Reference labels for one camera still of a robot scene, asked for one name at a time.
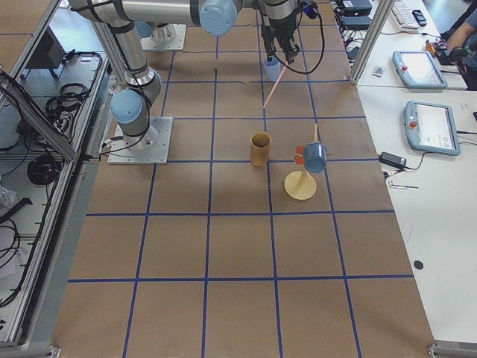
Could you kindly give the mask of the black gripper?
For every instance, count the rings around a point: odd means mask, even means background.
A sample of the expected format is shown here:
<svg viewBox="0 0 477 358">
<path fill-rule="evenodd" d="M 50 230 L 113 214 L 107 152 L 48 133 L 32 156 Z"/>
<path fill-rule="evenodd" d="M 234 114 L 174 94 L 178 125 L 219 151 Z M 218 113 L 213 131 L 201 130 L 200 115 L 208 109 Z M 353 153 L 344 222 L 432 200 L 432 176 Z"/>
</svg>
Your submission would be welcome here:
<svg viewBox="0 0 477 358">
<path fill-rule="evenodd" d="M 261 35 L 265 45 L 266 61 L 270 63 L 276 53 L 274 40 L 282 48 L 286 63 L 292 64 L 300 53 L 300 47 L 294 41 L 294 32 L 297 29 L 297 16 L 289 15 L 284 19 L 271 19 L 261 15 Z"/>
</svg>

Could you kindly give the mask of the person forearm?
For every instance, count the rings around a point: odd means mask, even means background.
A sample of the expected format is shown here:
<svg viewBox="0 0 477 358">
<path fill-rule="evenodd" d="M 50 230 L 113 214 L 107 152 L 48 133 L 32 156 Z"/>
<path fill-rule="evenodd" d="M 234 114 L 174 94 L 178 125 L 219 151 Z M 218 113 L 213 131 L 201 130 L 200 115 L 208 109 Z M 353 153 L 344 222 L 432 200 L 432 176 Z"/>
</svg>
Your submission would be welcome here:
<svg viewBox="0 0 477 358">
<path fill-rule="evenodd" d="M 472 13 L 464 20 L 464 22 L 455 30 L 452 36 L 446 41 L 448 49 L 463 48 L 465 42 L 476 33 L 476 12 Z"/>
</svg>

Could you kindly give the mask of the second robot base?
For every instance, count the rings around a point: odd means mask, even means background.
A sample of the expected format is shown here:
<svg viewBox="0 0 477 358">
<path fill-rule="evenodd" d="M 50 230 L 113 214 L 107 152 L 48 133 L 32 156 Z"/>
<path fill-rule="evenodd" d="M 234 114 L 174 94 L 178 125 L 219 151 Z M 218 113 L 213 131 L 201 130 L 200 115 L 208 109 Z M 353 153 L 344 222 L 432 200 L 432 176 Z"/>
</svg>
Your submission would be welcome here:
<svg viewBox="0 0 477 358">
<path fill-rule="evenodd" d="M 186 38 L 186 25 L 154 24 L 137 21 L 136 30 L 144 51 L 182 51 Z"/>
</svg>

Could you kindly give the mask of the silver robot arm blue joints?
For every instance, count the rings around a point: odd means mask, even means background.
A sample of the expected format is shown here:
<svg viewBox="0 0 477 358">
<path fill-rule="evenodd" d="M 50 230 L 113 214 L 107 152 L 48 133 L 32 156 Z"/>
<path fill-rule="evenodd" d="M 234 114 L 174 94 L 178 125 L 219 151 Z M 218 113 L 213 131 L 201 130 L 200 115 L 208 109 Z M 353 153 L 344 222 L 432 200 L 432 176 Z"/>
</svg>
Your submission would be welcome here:
<svg viewBox="0 0 477 358">
<path fill-rule="evenodd" d="M 70 1 L 69 4 L 82 17 L 108 27 L 123 60 L 127 85 L 144 91 L 149 104 L 159 95 L 160 79 L 148 65 L 135 22 L 195 25 L 221 37 L 232 29 L 244 8 L 258 10 L 260 16 L 271 19 L 297 16 L 302 10 L 298 1 Z"/>
</svg>

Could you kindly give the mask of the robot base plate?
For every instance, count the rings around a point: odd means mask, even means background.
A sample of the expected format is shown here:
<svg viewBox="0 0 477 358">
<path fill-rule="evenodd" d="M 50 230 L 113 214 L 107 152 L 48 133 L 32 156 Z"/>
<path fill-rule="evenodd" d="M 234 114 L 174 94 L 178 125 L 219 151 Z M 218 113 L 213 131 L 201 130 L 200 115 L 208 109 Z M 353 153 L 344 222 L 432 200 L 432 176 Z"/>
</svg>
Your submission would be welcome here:
<svg viewBox="0 0 477 358">
<path fill-rule="evenodd" d="M 166 164 L 173 126 L 171 116 L 151 117 L 144 137 L 113 141 L 107 162 L 112 165 Z"/>
</svg>

